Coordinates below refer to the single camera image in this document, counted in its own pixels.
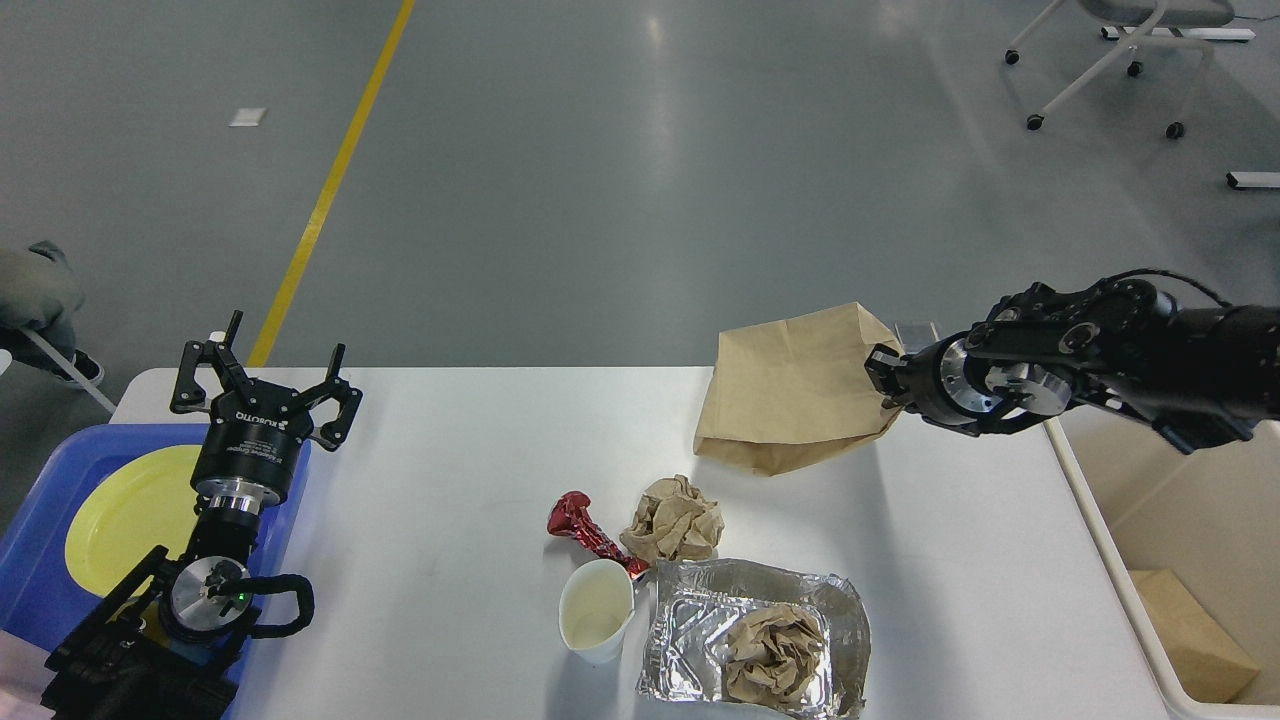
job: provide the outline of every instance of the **white bin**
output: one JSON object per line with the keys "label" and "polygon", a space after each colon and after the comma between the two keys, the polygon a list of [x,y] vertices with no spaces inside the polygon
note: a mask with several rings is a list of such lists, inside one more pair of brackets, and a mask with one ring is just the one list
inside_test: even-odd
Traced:
{"label": "white bin", "polygon": [[[1046,428],[1170,710],[1280,720],[1277,425],[1188,457],[1149,428],[1089,407],[1060,421]],[[1183,692],[1126,566],[1172,569],[1258,662],[1262,671],[1234,703],[1201,703]]]}

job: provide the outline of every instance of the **yellow floor line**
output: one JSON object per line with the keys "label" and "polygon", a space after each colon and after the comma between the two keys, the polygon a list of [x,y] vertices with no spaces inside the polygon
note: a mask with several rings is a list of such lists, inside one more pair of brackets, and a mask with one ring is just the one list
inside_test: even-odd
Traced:
{"label": "yellow floor line", "polygon": [[347,126],[347,135],[342,138],[338,156],[333,159],[333,168],[329,169],[329,177],[325,178],[324,187],[320,188],[320,197],[316,199],[316,206],[311,210],[311,219],[307,220],[307,227],[302,231],[302,240],[298,241],[298,247],[293,251],[293,260],[289,261],[289,269],[284,272],[284,279],[280,281],[280,288],[275,291],[271,310],[266,315],[262,331],[257,333],[257,341],[253,342],[253,351],[250,352],[247,363],[251,368],[265,366],[268,359],[271,356],[271,348],[275,347],[275,338],[280,334],[280,325],[284,324],[284,318],[289,314],[293,295],[298,291],[298,283],[302,282],[302,274],[307,270],[307,263],[311,260],[311,251],[315,250],[316,240],[320,238],[320,231],[324,229],[325,218],[329,217],[329,208],[333,205],[334,196],[338,195],[338,187],[342,184],[343,176],[347,174],[347,165],[351,164],[351,156],[356,152],[360,133],[364,132],[365,122],[369,120],[369,113],[374,109],[374,101],[378,100],[378,91],[383,86],[383,78],[387,77],[387,68],[392,64],[401,35],[404,33],[404,26],[408,24],[408,17],[413,12],[413,3],[415,0],[403,0],[401,3],[399,14],[396,15],[396,24],[392,26],[392,32],[387,36],[383,53],[378,56],[378,64],[374,65],[374,73],[369,76],[369,82],[365,85],[365,94],[360,97],[360,105],[356,106],[356,114],[351,118],[351,124]]}

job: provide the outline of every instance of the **yellow plate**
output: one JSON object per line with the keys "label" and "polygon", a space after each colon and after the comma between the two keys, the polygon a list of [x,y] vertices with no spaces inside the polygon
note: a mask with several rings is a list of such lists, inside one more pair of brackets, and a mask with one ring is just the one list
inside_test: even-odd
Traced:
{"label": "yellow plate", "polygon": [[182,553],[196,527],[191,473],[198,456],[198,445],[156,450],[97,486],[67,529],[67,570],[79,587],[105,597],[152,547],[168,547],[172,559]]}

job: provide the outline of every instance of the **chair leg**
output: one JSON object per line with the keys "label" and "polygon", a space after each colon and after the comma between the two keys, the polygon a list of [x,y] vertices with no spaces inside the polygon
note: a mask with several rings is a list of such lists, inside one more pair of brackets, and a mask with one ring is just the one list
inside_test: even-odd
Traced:
{"label": "chair leg", "polygon": [[1165,129],[1165,137],[1169,140],[1178,140],[1185,133],[1181,118],[1187,117],[1192,100],[1196,99],[1196,95],[1199,92],[1199,87],[1204,83],[1204,73],[1208,72],[1208,67],[1213,61],[1213,45],[1207,40],[1192,40],[1189,37],[1146,37],[1143,38],[1143,44],[1162,45],[1165,47],[1183,50],[1199,50],[1201,53],[1201,61],[1196,65],[1196,74],[1192,76],[1190,86],[1188,86],[1187,95],[1183,97],[1183,104],[1178,108],[1178,115]]}
{"label": "chair leg", "polygon": [[1129,46],[1129,68],[1125,70],[1129,77],[1138,77],[1142,74],[1142,60],[1138,59],[1138,44],[1134,42]]}
{"label": "chair leg", "polygon": [[93,387],[93,384],[88,382],[88,378],[82,375],[81,372],[76,369],[76,365],[72,365],[70,361],[68,361],[56,350],[54,350],[54,346],[49,345],[49,341],[36,334],[36,332],[32,329],[28,328],[19,328],[19,329],[22,331],[22,334],[27,336],[27,340],[29,340],[32,345],[44,350],[45,355],[49,355],[50,360],[56,363],[58,366],[61,368],[64,373],[67,373],[68,375],[72,377],[72,379],[79,383],[79,386],[84,388],[84,392],[90,393],[90,396],[93,400],[96,400],[99,405],[102,406],[102,410],[106,410],[108,415],[115,415],[115,405],[110,400],[108,400],[105,395],[102,395],[102,391]]}
{"label": "chair leg", "polygon": [[1062,6],[1062,3],[1065,3],[1065,1],[1066,0],[1053,0],[1052,3],[1050,3],[1048,8],[1044,8],[1043,10],[1041,10],[1041,14],[1036,15],[1036,19],[1032,20],[1032,24],[1027,26],[1025,28],[1023,28],[1023,32],[1018,33],[1018,37],[1015,37],[1012,40],[1012,42],[1009,44],[1009,50],[1005,51],[1005,61],[1006,63],[1009,63],[1010,65],[1012,65],[1014,63],[1018,61],[1018,49],[1021,47],[1021,45],[1027,40],[1027,37],[1032,32],[1034,32],[1036,28],[1038,28],[1041,24],[1043,24],[1044,20],[1048,19],[1048,17],[1053,14],[1053,10],[1056,10],[1060,6]]}
{"label": "chair leg", "polygon": [[1089,85],[1089,82],[1092,82],[1093,78],[1098,77],[1098,74],[1101,74],[1107,65],[1114,63],[1116,58],[1119,58],[1125,53],[1129,53],[1130,46],[1140,46],[1142,44],[1151,40],[1152,28],[1160,24],[1160,18],[1165,17],[1165,12],[1167,10],[1169,10],[1169,0],[1156,0],[1156,9],[1152,10],[1149,15],[1147,15],[1147,19],[1143,20],[1140,26],[1138,26],[1138,29],[1133,31],[1133,33],[1130,33],[1125,38],[1125,41],[1116,44],[1116,46],[1112,47],[1110,51],[1107,51],[1107,54],[1103,55],[1097,63],[1093,63],[1092,68],[1084,70],[1084,74],[1075,78],[1075,81],[1071,85],[1066,86],[1066,90],[1059,92],[1057,97],[1050,100],[1047,105],[1041,108],[1039,113],[1036,113],[1034,115],[1027,118],[1027,129],[1039,129],[1039,127],[1044,123],[1044,117],[1052,113],[1053,108],[1057,108],[1068,99],[1070,99],[1073,95],[1079,92],[1082,87]]}
{"label": "chair leg", "polygon": [[1047,117],[1050,113],[1053,111],[1055,108],[1057,108],[1062,102],[1066,102],[1073,95],[1079,92],[1082,87],[1089,85],[1089,82],[1092,82],[1093,78],[1102,74],[1102,70],[1105,70],[1107,65],[1110,65],[1111,63],[1116,61],[1116,58],[1124,55],[1128,51],[1129,47],[1123,44],[1112,47],[1110,53],[1102,56],[1102,59],[1100,59],[1097,63],[1093,63],[1092,68],[1084,70],[1084,74],[1075,78],[1075,81],[1071,85],[1066,86],[1066,90],[1059,92],[1057,97],[1050,100],[1043,108],[1041,108],[1041,111],[1037,114],[1041,115],[1042,118]]}

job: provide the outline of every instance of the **blue tray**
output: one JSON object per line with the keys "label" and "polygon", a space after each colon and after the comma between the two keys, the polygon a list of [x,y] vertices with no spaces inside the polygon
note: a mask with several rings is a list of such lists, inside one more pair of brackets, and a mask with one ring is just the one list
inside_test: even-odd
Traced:
{"label": "blue tray", "polygon": [[[67,529],[81,505],[127,462],[161,447],[201,445],[207,429],[202,423],[95,425],[59,445],[0,541],[0,630],[52,652],[100,601],[76,584],[67,570]],[[310,456],[311,443],[306,443],[298,456],[289,501],[262,511],[259,547],[248,559],[255,577],[280,571],[284,546],[306,489]],[[232,679],[239,675],[241,665],[230,673]]]}

